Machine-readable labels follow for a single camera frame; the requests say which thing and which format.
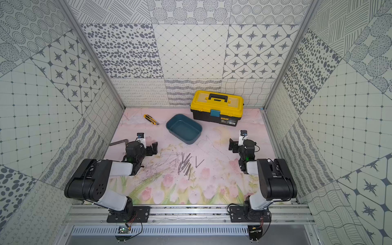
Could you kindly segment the teal plastic storage box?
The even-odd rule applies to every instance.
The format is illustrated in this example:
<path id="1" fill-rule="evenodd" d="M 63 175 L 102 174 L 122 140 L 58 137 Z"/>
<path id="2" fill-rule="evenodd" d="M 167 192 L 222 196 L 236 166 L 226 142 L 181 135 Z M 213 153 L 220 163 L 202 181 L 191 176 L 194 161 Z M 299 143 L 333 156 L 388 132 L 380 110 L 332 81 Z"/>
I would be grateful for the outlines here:
<path id="1" fill-rule="evenodd" d="M 168 131 L 187 145 L 192 145 L 200 137 L 203 127 L 184 114 L 174 115 L 167 123 Z"/>

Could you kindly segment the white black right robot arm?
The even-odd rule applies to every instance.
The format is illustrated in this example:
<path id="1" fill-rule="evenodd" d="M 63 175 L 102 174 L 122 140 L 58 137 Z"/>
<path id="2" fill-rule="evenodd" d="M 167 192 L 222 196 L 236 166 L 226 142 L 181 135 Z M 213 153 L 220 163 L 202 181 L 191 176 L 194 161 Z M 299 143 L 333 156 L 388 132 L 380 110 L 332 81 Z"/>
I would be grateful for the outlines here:
<path id="1" fill-rule="evenodd" d="M 229 141 L 229 150 L 239 154 L 239 168 L 259 179 L 259 192 L 244 201 L 246 211 L 264 211 L 275 202 L 286 202 L 297 197 L 297 186 L 284 159 L 257 159 L 256 142 L 241 138 Z"/>

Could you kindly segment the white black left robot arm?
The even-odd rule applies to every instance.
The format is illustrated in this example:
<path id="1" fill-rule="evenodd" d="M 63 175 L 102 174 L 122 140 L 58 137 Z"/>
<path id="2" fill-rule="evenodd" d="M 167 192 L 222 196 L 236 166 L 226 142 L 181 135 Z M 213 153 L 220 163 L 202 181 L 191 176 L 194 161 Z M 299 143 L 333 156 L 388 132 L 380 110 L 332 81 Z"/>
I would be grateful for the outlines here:
<path id="1" fill-rule="evenodd" d="M 143 167 L 143 160 L 158 153 L 158 143 L 146 146 L 144 140 L 139 138 L 135 141 L 120 140 L 110 145 L 119 144 L 124 144 L 126 149 L 122 161 L 84 159 L 66 184 L 65 196 L 89 201 L 120 214 L 132 215 L 132 199 L 110 190 L 109 179 L 136 175 Z"/>

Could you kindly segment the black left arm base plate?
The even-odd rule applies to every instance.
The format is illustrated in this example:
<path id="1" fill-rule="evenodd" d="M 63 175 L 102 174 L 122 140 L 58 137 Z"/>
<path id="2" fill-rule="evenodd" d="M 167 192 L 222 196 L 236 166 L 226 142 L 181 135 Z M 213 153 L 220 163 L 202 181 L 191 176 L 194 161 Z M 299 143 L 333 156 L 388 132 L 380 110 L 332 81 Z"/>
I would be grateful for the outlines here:
<path id="1" fill-rule="evenodd" d="M 109 210 L 107 223 L 128 223 L 130 221 L 147 223 L 150 216 L 150 206 L 133 206 L 130 211 Z"/>

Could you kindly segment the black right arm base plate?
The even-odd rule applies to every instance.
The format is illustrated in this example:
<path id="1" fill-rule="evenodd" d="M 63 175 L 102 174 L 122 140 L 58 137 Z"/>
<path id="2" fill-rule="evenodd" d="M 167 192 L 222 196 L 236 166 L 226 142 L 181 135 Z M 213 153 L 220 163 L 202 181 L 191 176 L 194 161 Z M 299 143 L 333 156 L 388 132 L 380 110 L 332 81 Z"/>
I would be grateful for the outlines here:
<path id="1" fill-rule="evenodd" d="M 230 205 L 227 210 L 232 223 L 271 222 L 271 213 L 269 210 L 253 210 L 239 205 Z"/>

